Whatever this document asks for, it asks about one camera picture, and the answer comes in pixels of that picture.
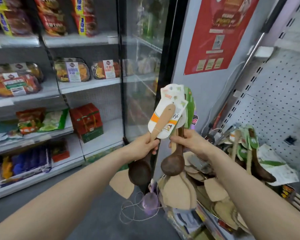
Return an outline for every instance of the red poster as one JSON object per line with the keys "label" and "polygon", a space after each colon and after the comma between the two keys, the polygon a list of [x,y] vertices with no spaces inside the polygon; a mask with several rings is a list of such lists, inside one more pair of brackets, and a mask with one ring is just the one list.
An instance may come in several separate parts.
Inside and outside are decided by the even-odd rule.
{"label": "red poster", "polygon": [[202,0],[184,75],[227,69],[259,0]]}

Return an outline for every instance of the hand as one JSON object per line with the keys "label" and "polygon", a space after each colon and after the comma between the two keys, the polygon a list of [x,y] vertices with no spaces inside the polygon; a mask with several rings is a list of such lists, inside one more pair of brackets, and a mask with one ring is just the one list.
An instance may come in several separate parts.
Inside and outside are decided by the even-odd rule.
{"label": "hand", "polygon": [[128,155],[128,162],[133,162],[144,158],[152,149],[152,154],[157,153],[160,140],[156,139],[150,142],[150,132],[138,137],[129,145],[123,147],[125,153]]}
{"label": "hand", "polygon": [[171,136],[170,140],[178,144],[184,145],[202,160],[206,161],[211,153],[213,153],[217,147],[201,137],[193,129],[184,129],[184,138],[180,136]]}

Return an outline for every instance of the orange stripe on tag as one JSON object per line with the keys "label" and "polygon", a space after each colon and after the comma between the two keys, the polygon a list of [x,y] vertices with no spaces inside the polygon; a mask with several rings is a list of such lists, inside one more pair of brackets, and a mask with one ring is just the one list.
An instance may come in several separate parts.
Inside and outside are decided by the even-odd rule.
{"label": "orange stripe on tag", "polygon": [[[159,120],[159,117],[158,117],[155,113],[153,113],[153,115],[152,115],[152,117],[151,117],[150,120],[153,121],[153,122],[155,122],[155,123],[157,123],[158,120]],[[178,122],[178,121],[176,121],[176,120],[170,120],[170,121],[168,122],[168,124],[176,125],[177,122]]]}

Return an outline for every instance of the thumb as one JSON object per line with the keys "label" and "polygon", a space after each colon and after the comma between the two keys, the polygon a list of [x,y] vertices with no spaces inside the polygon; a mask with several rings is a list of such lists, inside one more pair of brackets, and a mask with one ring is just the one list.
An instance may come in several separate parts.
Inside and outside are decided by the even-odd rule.
{"label": "thumb", "polygon": [[156,146],[158,146],[158,145],[159,145],[159,142],[160,142],[160,140],[158,140],[158,139],[149,142],[148,145],[147,145],[148,150],[150,151],[151,149],[153,149],[153,148],[155,148]]}
{"label": "thumb", "polygon": [[181,144],[181,145],[184,145],[185,147],[187,147],[187,139],[186,138],[182,138],[180,136],[171,136],[170,140],[177,144]]}

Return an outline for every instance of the floor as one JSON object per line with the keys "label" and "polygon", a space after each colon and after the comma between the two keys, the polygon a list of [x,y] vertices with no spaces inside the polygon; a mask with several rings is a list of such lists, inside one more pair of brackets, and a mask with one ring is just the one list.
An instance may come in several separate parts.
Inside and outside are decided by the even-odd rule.
{"label": "floor", "polygon": [[[14,213],[31,199],[44,192],[52,185],[78,171],[72,169],[29,188],[16,192],[0,199],[0,222]],[[130,197],[134,201],[135,191]],[[92,203],[84,220],[74,229],[68,240],[77,239],[104,239],[104,240],[134,240],[134,239],[180,239],[174,228],[164,218],[163,210],[155,217],[145,221],[134,221],[123,224],[119,220],[121,205],[126,200],[118,195],[110,186]],[[125,214],[133,215],[132,207]],[[145,219],[147,215],[141,210],[136,210],[135,219]]]}

